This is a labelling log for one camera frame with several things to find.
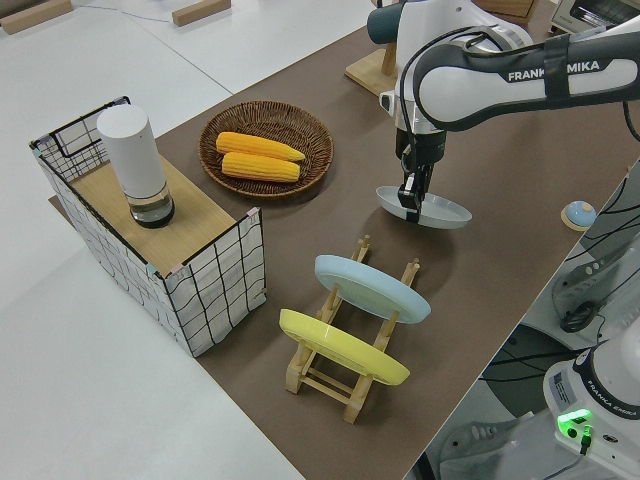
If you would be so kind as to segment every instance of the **yellow corn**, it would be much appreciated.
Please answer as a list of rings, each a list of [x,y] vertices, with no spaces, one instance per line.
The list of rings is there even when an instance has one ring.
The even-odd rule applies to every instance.
[[[292,162],[304,160],[304,153],[289,145],[236,132],[220,132],[216,139],[216,150],[222,154],[229,152],[251,153]]]
[[[222,173],[230,177],[267,182],[297,182],[300,165],[278,158],[229,152],[222,159]]]

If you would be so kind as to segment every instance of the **blue plate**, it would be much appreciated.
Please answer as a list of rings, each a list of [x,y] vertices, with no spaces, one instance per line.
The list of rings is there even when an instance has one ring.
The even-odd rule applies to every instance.
[[[429,303],[400,280],[364,263],[334,255],[316,258],[316,277],[329,291],[365,312],[399,323],[419,323],[431,313]]]

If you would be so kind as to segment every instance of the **green light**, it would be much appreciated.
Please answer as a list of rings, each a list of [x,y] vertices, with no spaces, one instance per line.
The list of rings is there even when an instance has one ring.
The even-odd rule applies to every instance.
[[[586,408],[558,415],[558,428],[564,435],[568,435],[567,432],[571,427],[575,424],[581,424],[589,417],[591,417],[591,410],[587,410]]]

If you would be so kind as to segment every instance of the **toaster oven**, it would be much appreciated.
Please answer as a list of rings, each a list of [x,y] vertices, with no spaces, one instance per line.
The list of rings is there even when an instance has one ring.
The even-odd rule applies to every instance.
[[[640,14],[640,0],[559,0],[551,25],[569,33],[614,27]]]

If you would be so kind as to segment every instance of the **plate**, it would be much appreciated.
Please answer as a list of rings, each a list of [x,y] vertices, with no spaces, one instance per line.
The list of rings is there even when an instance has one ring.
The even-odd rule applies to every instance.
[[[409,376],[404,365],[373,345],[302,313],[281,310],[280,328],[329,360],[385,385],[399,385]]]
[[[387,212],[406,219],[407,209],[400,205],[398,187],[378,187],[378,202]],[[464,227],[471,220],[471,213],[464,207],[446,198],[427,193],[422,202],[418,225],[441,229]]]
[[[220,132],[237,132],[276,140],[301,151],[306,158],[295,183],[263,182],[229,177],[222,173],[221,153],[216,150]],[[294,105],[274,101],[240,103],[220,112],[200,135],[200,162],[220,185],[248,197],[282,198],[316,184],[333,160],[333,139],[327,128],[310,113]]]
[[[364,263],[334,255],[316,258],[318,281],[329,291],[365,312],[390,319],[398,312],[398,323],[419,323],[430,313],[429,303],[400,280]]]

